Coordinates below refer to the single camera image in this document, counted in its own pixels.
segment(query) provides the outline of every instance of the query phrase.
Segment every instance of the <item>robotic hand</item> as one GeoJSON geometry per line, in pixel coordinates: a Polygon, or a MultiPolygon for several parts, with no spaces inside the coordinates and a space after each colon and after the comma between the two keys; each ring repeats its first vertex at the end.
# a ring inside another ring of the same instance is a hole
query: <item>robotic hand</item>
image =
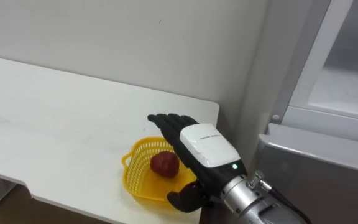
{"type": "Polygon", "coordinates": [[[308,217],[289,202],[256,171],[247,172],[237,151],[211,124],[199,124],[189,116],[149,115],[160,128],[183,164],[197,180],[180,192],[170,192],[168,201],[182,212],[192,212],[220,198],[240,223],[301,224],[308,217]]]}

